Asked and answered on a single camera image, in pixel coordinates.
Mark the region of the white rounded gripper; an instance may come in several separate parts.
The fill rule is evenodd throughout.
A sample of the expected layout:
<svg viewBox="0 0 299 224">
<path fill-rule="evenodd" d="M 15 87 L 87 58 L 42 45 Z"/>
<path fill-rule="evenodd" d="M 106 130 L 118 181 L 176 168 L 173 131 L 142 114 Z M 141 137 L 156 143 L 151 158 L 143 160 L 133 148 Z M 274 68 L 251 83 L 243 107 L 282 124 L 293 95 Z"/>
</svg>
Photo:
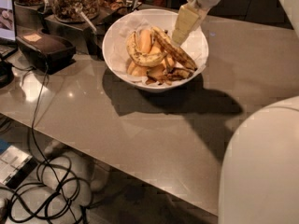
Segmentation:
<svg viewBox="0 0 299 224">
<path fill-rule="evenodd" d="M 195 31 L 206 17 L 205 9 L 216 6 L 220 0 L 187 0 L 188 4 L 180 7 L 174 30 L 172 32 L 172 42 L 180 47 Z"/>
</svg>

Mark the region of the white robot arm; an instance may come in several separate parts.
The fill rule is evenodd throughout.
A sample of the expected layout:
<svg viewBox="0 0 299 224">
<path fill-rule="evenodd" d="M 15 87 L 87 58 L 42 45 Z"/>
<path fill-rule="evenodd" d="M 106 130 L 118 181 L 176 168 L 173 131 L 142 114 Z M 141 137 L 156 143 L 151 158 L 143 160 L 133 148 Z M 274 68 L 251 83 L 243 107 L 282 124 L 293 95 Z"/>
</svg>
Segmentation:
<svg viewBox="0 0 299 224">
<path fill-rule="evenodd" d="M 205 224 L 299 224 L 298 0 L 276 1 L 290 31 L 224 25 L 209 58 L 206 77 L 242 104 L 244 120 L 224 152 L 218 214 L 175 202 Z"/>
</svg>

